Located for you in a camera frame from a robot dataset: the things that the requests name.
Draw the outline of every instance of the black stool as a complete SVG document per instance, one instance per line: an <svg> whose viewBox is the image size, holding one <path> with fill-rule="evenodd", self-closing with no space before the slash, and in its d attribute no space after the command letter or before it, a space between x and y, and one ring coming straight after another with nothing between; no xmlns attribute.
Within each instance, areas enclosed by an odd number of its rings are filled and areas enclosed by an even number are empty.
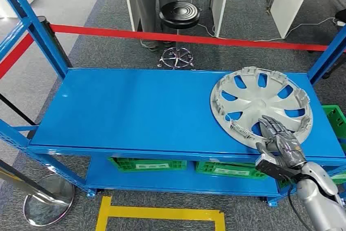
<svg viewBox="0 0 346 231"><path fill-rule="evenodd" d="M160 10L159 16L163 24L176 29L176 34L179 35L180 29L191 28L198 24L200 10L187 2L170 2L164 5ZM182 48L179 43L176 42L176 47L164 51L158 67L162 67L162 64L173 69L184 68L188 65L193 67L193 59L190 51Z"/></svg>

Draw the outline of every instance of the stool seat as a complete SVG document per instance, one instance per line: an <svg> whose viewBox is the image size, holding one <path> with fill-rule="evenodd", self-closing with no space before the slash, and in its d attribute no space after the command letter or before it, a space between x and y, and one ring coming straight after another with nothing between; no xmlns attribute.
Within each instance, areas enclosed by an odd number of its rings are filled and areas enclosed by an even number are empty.
<svg viewBox="0 0 346 231"><path fill-rule="evenodd" d="M173 29L187 29L198 24L200 10L188 2L170 2L164 5L159 13L161 21Z"/></svg>

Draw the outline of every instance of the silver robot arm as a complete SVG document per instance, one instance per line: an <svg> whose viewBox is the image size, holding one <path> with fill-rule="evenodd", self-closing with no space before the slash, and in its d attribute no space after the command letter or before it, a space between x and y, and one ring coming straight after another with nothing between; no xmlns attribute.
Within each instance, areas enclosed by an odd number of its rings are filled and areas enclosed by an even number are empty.
<svg viewBox="0 0 346 231"><path fill-rule="evenodd" d="M256 160L256 169L277 180L297 183L297 196L307 210L317 231L346 231L346 213L338 195L338 187L321 166L307 162L300 144L290 131L274 118L259 119L262 135L268 141L266 146L257 143L262 154ZM277 150L274 156L268 149ZM308 230L292 204L295 213Z"/></svg>

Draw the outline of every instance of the black cable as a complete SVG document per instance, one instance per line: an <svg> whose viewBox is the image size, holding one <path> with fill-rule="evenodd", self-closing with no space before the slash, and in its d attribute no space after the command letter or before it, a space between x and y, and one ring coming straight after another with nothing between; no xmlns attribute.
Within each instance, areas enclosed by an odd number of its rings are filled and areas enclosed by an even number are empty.
<svg viewBox="0 0 346 231"><path fill-rule="evenodd" d="M300 222L302 222L302 224L303 224L308 231L313 231L312 229L308 227L305 222L304 222L304 220L302 219L302 217L299 215L299 213L298 213L298 211L294 207L294 205L293 205L293 203L292 203L292 201L291 199L291 192L292 192L292 189L293 189L293 184L292 182L290 182L290 184L291 184L291 186L289 187L289 191L287 192L287 197L289 198L289 204L291 205L291 207L292 208L294 213L295 213L295 215L300 220Z"/></svg>
<svg viewBox="0 0 346 231"><path fill-rule="evenodd" d="M26 114L24 114L23 112L21 112L19 108L16 107L15 105L12 104L8 99L5 98L4 95L0 94L0 100L4 102L5 104L8 105L8 107L12 109L13 111L16 112L17 114L18 114L21 118L24 119L25 121L31 124L32 126L35 126L36 125L32 120L31 120L30 118L29 118Z"/></svg>

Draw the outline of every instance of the green crate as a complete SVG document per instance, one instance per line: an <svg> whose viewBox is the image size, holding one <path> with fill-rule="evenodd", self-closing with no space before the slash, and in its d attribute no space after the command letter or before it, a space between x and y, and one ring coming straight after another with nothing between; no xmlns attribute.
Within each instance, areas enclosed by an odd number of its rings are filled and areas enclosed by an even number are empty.
<svg viewBox="0 0 346 231"><path fill-rule="evenodd" d="M346 117L338 105L323 105L323 107L340 145L346 152Z"/></svg>
<svg viewBox="0 0 346 231"><path fill-rule="evenodd" d="M267 177L267 175L255 169L254 163L196 162L196 172L250 179Z"/></svg>
<svg viewBox="0 0 346 231"><path fill-rule="evenodd" d="M337 174L334 175L332 177L332 180L333 180L334 183L335 184L343 184L346 182L346 172L341 173L341 174Z"/></svg>
<svg viewBox="0 0 346 231"><path fill-rule="evenodd" d="M152 160L133 158L109 158L121 171L185 170L186 161Z"/></svg>

